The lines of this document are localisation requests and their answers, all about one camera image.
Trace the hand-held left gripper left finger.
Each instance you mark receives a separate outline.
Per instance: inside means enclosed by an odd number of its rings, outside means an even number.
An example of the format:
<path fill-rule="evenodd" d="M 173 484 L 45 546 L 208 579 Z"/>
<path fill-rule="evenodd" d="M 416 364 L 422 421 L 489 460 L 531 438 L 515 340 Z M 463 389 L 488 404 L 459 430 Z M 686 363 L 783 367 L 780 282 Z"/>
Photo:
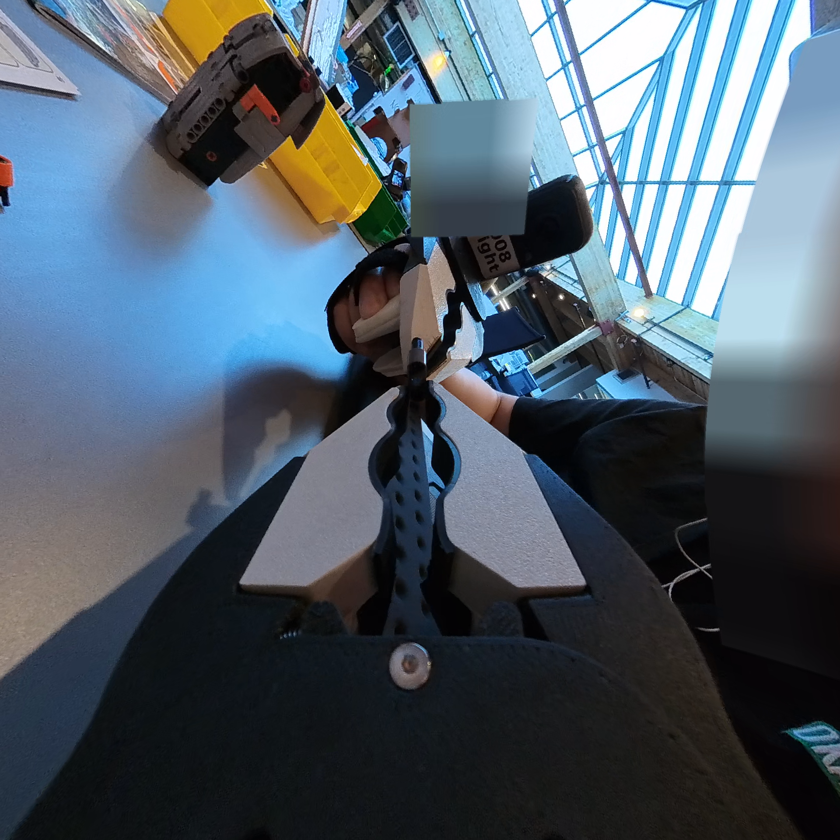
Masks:
<path fill-rule="evenodd" d="M 308 452 L 239 581 L 245 592 L 329 601 L 357 630 L 376 591 L 371 548 L 382 523 L 369 460 L 391 432 L 397 396 L 390 389 Z"/>

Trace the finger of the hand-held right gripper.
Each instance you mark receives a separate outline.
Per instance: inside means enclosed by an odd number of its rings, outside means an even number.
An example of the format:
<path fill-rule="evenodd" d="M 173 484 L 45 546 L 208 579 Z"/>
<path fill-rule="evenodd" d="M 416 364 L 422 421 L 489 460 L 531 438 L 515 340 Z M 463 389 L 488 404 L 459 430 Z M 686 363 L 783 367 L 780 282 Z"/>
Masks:
<path fill-rule="evenodd" d="M 427 378 L 431 382 L 442 382 L 451 375 L 465 369 L 478 359 L 484 348 L 484 328 L 476 320 L 464 302 L 454 304 L 444 317 L 444 335 L 439 344 L 427 356 Z"/>
<path fill-rule="evenodd" d="M 453 297 L 455 276 L 443 251 L 432 251 L 426 261 L 412 259 L 400 286 L 400 349 L 407 371 L 414 340 L 420 340 L 426 354 L 426 378 L 442 382 L 466 365 L 466 308 Z"/>

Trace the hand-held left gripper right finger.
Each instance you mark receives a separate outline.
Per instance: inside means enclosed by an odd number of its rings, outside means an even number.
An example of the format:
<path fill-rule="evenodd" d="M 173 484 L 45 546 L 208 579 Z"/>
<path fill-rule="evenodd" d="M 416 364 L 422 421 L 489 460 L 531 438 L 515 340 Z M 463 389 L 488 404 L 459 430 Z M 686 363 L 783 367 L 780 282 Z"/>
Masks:
<path fill-rule="evenodd" d="M 440 430 L 459 457 L 444 498 L 455 548 L 449 590 L 482 615 L 495 602 L 574 596 L 586 582 L 524 452 L 459 399 L 436 386 Z"/>

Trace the black toy pin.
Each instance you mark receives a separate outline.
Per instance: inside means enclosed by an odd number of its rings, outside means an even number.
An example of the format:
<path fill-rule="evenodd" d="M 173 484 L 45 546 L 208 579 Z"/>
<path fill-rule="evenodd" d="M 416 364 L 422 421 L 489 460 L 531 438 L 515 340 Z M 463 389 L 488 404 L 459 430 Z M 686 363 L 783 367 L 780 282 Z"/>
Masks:
<path fill-rule="evenodd" d="M 428 397 L 427 355 L 424 343 L 420 338 L 412 339 L 406 373 L 406 396 L 409 412 L 424 420 Z"/>

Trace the black perforated toy beam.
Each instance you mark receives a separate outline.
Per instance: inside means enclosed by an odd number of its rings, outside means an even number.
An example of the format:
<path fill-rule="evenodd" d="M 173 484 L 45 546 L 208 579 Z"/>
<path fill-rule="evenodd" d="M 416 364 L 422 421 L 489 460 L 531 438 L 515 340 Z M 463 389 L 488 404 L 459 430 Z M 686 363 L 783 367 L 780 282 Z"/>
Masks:
<path fill-rule="evenodd" d="M 440 635 L 424 593 L 434 544 L 424 408 L 421 396 L 401 388 L 387 408 L 391 428 L 371 461 L 371 478 L 383 504 L 374 544 L 379 593 L 388 601 L 382 633 L 404 638 Z"/>

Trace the grey desk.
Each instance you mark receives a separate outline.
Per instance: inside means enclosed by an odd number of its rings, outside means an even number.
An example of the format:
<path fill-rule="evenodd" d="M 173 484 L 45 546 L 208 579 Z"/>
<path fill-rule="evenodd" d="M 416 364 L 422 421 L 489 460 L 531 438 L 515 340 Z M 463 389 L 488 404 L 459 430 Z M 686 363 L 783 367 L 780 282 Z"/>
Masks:
<path fill-rule="evenodd" d="M 259 168 L 203 189 L 163 106 L 26 2 L 80 90 L 2 89 L 2 749 L 7 838 L 67 761 L 154 598 L 338 408 L 325 325 L 363 256 Z"/>

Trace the person's right hand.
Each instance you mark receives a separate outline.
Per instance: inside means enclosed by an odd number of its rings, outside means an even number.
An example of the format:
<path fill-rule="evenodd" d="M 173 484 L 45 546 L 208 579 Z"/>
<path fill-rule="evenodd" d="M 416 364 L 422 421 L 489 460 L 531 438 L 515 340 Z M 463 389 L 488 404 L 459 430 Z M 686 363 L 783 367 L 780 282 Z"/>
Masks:
<path fill-rule="evenodd" d="M 359 296 L 345 295 L 336 300 L 332 308 L 333 325 L 343 345 L 353 354 L 377 362 L 384 354 L 398 347 L 399 332 L 391 332 L 369 342 L 355 339 L 354 324 L 368 319 L 382 310 L 400 293 L 401 274 L 396 269 L 376 269 L 365 275 L 360 283 Z"/>

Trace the green plastic bin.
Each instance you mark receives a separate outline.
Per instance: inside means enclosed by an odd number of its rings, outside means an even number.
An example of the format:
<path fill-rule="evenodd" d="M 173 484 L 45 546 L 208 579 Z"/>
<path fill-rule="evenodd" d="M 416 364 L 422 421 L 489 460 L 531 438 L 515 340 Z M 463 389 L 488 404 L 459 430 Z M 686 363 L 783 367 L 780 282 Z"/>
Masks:
<path fill-rule="evenodd" d="M 351 226 L 365 243 L 375 248 L 404 236 L 410 223 L 383 185 Z"/>

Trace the yellow plastic bin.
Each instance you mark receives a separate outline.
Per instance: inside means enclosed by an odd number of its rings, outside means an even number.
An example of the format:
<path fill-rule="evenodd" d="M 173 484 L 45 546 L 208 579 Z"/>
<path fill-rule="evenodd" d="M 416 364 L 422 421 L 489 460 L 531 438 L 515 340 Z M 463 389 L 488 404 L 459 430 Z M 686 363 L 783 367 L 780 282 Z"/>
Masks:
<path fill-rule="evenodd" d="M 264 1 L 170 1 L 163 18 L 197 63 L 242 20 L 271 12 Z M 286 141 L 270 156 L 319 224 L 349 224 L 371 205 L 382 184 L 330 102 L 299 149 Z"/>

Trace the white board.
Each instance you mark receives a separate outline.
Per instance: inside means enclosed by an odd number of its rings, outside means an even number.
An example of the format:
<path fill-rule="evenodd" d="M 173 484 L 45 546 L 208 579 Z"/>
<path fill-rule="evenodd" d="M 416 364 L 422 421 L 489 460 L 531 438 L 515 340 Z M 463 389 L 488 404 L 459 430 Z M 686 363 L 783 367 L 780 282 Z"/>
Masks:
<path fill-rule="evenodd" d="M 408 109 L 413 104 L 434 104 L 438 100 L 420 66 L 414 66 L 397 78 L 384 93 L 376 93 L 353 117 L 353 124 L 368 137 L 381 137 L 390 161 L 410 145 Z"/>

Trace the grey toy block model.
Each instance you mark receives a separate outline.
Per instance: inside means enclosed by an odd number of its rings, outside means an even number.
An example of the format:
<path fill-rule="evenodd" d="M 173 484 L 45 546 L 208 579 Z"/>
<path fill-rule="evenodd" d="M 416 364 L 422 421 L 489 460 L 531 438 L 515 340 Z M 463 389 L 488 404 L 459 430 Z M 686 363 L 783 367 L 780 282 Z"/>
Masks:
<path fill-rule="evenodd" d="M 166 148 L 205 186 L 232 184 L 287 140 L 300 148 L 325 96 L 271 14 L 245 18 L 226 34 L 168 106 Z"/>

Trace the flat picture-printed box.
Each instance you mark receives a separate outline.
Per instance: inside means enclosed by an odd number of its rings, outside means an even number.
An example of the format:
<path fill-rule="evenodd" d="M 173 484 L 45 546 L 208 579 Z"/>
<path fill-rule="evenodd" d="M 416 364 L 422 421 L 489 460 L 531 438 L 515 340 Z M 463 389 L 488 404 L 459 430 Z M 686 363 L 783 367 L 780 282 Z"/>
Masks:
<path fill-rule="evenodd" d="M 196 63 L 163 20 L 135 1 L 30 1 L 124 76 L 169 104 Z"/>

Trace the white instruction sheet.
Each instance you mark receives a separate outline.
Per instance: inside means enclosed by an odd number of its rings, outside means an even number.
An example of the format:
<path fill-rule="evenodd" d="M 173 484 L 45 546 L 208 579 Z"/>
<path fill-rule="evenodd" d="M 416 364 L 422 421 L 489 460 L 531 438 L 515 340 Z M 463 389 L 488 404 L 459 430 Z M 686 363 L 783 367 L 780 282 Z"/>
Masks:
<path fill-rule="evenodd" d="M 63 96 L 79 95 L 78 88 L 5 13 L 1 13 L 1 82 Z"/>

